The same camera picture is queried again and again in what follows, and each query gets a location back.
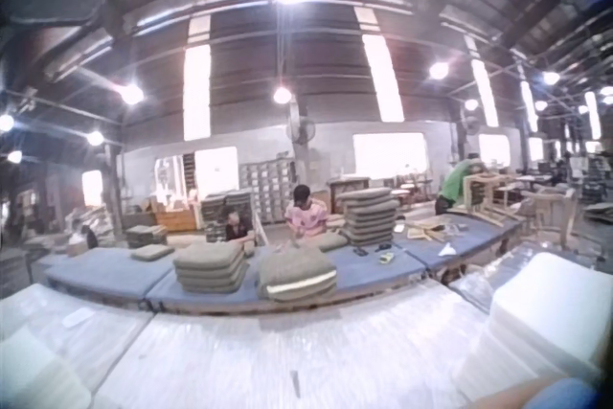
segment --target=cushion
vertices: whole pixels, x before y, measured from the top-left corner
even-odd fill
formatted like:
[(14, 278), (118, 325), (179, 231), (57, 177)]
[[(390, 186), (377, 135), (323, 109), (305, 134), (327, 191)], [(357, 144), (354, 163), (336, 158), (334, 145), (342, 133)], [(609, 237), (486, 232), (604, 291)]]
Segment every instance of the cushion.
[(325, 232), (324, 234), (317, 235), (308, 239), (304, 239), (301, 242), (302, 246), (309, 246), (319, 248), (322, 252), (326, 253), (332, 249), (342, 248), (347, 246), (349, 242), (345, 237), (333, 232)]
[(348, 220), (350, 220), (351, 222), (359, 222), (359, 223), (366, 223), (366, 222), (373, 222), (373, 221), (380, 222), (385, 219), (396, 220), (396, 217), (397, 217), (396, 210), (386, 211), (385, 213), (374, 213), (372, 215), (354, 215), (353, 213), (347, 213), (347, 219), (345, 220), (345, 222), (347, 222)]
[(248, 263), (244, 263), (238, 270), (235, 278), (228, 282), (226, 285), (210, 285), (211, 280), (198, 280), (198, 279), (184, 279), (179, 280), (179, 283), (183, 286), (183, 289), (190, 292), (205, 292), (205, 293), (230, 293), (236, 292), (242, 285), (242, 281), (245, 278), (249, 268)]
[(371, 225), (369, 227), (351, 227), (351, 225), (348, 225), (345, 228), (349, 232), (351, 232), (352, 235), (355, 235), (357, 237), (361, 237), (361, 236), (379, 234), (379, 233), (382, 233), (382, 232), (390, 232), (390, 233), (392, 233), (392, 231), (394, 230), (394, 225), (395, 225), (395, 222), (391, 221), (391, 222), (384, 222), (382, 224), (379, 223), (379, 224), (376, 224), (376, 225)]
[(242, 245), (242, 250), (245, 252), (245, 258), (250, 258), (256, 254), (256, 243), (254, 241), (246, 241)]
[(384, 203), (379, 203), (378, 205), (352, 208), (351, 213), (357, 216), (374, 215), (377, 213), (395, 211), (399, 206), (400, 202), (398, 200), (390, 199)]
[(336, 288), (336, 273), (330, 273), (321, 278), (304, 280), (296, 284), (281, 284), (268, 286), (264, 291), (264, 297), (277, 302), (292, 302), (307, 299), (309, 297), (330, 294)]
[(366, 198), (363, 200), (346, 200), (343, 202), (343, 206), (345, 206), (345, 208), (355, 208), (356, 206), (373, 206), (380, 203), (385, 203), (389, 199), (389, 195), (383, 195), (376, 198)]
[(242, 257), (242, 245), (235, 241), (198, 243), (179, 251), (173, 263), (177, 268), (209, 270), (229, 267)]
[(374, 189), (364, 189), (362, 191), (345, 192), (339, 194), (336, 198), (339, 200), (368, 200), (370, 198), (379, 198), (380, 196), (389, 195), (392, 189), (388, 187), (378, 187)]
[(201, 270), (195, 268), (175, 268), (176, 276), (179, 278), (198, 278), (205, 280), (229, 279), (244, 263), (244, 258), (236, 258), (232, 265), (223, 268)]
[(157, 261), (174, 252), (174, 248), (163, 244), (148, 244), (132, 251), (132, 259), (137, 261)]
[(332, 261), (318, 248), (286, 248), (261, 261), (260, 286), (291, 284), (336, 272)]

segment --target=man in green shirt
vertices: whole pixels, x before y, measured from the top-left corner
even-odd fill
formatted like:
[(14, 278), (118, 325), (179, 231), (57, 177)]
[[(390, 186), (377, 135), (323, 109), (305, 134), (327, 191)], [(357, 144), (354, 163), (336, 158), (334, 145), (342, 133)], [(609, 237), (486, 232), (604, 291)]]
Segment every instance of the man in green shirt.
[(486, 170), (485, 165), (477, 154), (468, 155), (468, 159), (461, 161), (445, 178), (443, 188), (434, 204), (435, 212), (442, 215), (464, 198), (464, 178)]

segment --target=woman in pink shirt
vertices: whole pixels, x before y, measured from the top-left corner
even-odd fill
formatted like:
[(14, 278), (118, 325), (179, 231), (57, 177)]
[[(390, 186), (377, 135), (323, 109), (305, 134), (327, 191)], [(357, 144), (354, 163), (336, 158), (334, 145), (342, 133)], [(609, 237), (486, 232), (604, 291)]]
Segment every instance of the woman in pink shirt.
[(287, 207), (285, 220), (294, 237), (314, 237), (326, 232), (328, 208), (320, 200), (310, 196), (308, 186), (301, 184), (294, 189), (294, 203)]

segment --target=pink shirt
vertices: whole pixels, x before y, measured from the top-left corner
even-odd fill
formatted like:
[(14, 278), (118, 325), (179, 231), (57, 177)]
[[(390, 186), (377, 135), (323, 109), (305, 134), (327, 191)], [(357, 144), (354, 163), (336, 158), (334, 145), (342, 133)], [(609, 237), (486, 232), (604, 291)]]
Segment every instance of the pink shirt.
[(287, 207), (285, 219), (294, 227), (302, 229), (305, 236), (320, 233), (326, 224), (328, 209), (321, 201), (313, 200), (308, 210), (301, 210), (293, 204)]

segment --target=warehouse ceiling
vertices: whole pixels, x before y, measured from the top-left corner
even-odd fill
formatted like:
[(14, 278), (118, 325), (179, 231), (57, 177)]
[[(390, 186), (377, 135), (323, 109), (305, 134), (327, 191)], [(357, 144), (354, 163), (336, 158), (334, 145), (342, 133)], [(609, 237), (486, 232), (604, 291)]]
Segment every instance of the warehouse ceiling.
[[(287, 72), (299, 98), (373, 94), (356, 5), (375, 10), (406, 99), (475, 96), (464, 34), (478, 40), (502, 112), (522, 106), (513, 56), (525, 57), (535, 98), (550, 102), (546, 115), (567, 113), (585, 91), (613, 80), (611, 0), (307, 0), (285, 13), (292, 38)], [(20, 56), (7, 87), (36, 97), (11, 94), (6, 102), (29, 133), (61, 138), (101, 128), (120, 142), (121, 125), (181, 111), (188, 23), (206, 11), (213, 14), (205, 37), (214, 62), (212, 106), (270, 101), (279, 74), (273, 0), (105, 0), (90, 24), (19, 33), (3, 44), (5, 57)], [(434, 85), (427, 69), (438, 59), (450, 60), (452, 72)], [(560, 84), (543, 85), (543, 70), (559, 72)], [(146, 101), (128, 110), (108, 83), (133, 81)]]

